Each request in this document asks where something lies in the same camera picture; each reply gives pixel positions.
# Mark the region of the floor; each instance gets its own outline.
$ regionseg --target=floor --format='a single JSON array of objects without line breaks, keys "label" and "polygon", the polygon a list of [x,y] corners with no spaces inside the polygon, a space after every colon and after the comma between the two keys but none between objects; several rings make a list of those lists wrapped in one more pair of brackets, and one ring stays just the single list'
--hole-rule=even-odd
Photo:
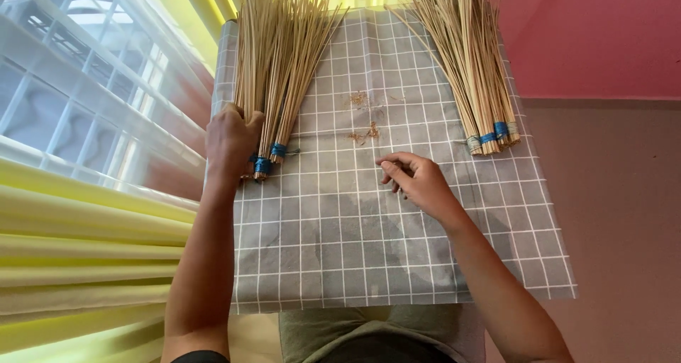
[{"label": "floor", "polygon": [[[681,102],[524,104],[580,293],[543,305],[575,361],[681,362]],[[280,362],[277,315],[234,317],[230,345]]]}]

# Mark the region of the blue thread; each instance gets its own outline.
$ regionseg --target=blue thread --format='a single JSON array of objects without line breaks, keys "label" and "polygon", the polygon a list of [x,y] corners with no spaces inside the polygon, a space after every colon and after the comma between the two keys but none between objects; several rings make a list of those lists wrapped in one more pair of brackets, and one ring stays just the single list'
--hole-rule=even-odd
[{"label": "blue thread", "polygon": [[497,140],[501,140],[509,134],[509,129],[506,126],[506,123],[499,121],[498,123],[494,123],[494,132],[497,134]]},{"label": "blue thread", "polygon": [[480,136],[480,143],[484,144],[486,142],[494,141],[497,138],[494,136],[494,133],[487,133],[485,135]]},{"label": "blue thread", "polygon": [[257,160],[255,160],[255,165],[253,167],[253,171],[258,173],[264,173],[264,174],[269,174],[270,173],[270,167],[272,166],[272,162],[265,157],[258,157]]},{"label": "blue thread", "polygon": [[286,157],[286,145],[275,142],[270,147],[270,152],[273,156]]}]

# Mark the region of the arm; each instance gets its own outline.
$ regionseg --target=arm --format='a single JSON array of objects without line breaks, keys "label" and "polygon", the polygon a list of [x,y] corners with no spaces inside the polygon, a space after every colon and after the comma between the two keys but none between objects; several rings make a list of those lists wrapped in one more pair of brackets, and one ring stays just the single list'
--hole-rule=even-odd
[{"label": "arm", "polygon": [[411,153],[379,158],[383,184],[393,180],[445,228],[452,251],[487,331],[507,362],[572,363],[560,331],[535,298],[506,269],[449,190],[436,163]]},{"label": "arm", "polygon": [[192,232],[170,286],[161,361],[213,350],[229,358],[227,318],[234,286],[234,195],[255,150],[262,114],[250,123],[227,104],[208,125],[209,168]]}]

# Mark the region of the bundle of sticks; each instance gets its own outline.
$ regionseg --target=bundle of sticks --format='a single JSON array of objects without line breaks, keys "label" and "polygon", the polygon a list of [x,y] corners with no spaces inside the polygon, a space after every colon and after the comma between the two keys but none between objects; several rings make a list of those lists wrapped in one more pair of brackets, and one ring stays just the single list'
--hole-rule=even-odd
[{"label": "bundle of sticks", "polygon": [[255,110],[265,114],[243,178],[267,178],[272,163],[284,161],[319,57],[346,12],[329,0],[243,0],[234,103],[246,121]]},{"label": "bundle of sticks", "polygon": [[442,63],[407,21],[443,69],[472,155],[490,155],[520,142],[498,49],[498,9],[489,0],[412,0],[413,12],[437,47]]}]

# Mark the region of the gray grid tablecloth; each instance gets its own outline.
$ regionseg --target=gray grid tablecloth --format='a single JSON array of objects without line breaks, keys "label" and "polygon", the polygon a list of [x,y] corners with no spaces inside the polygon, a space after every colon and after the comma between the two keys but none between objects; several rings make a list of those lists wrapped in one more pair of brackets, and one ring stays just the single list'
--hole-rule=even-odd
[{"label": "gray grid tablecloth", "polygon": [[[236,36],[236,25],[226,23],[213,114],[232,100]],[[512,78],[509,86],[523,142],[471,158],[452,90],[423,45],[387,11],[349,12],[300,108],[289,143],[300,154],[237,194],[232,311],[471,301],[442,228],[379,184],[374,158],[399,150],[438,162],[532,294],[574,298],[569,257]],[[366,134],[371,122],[378,138],[349,137]]]}]

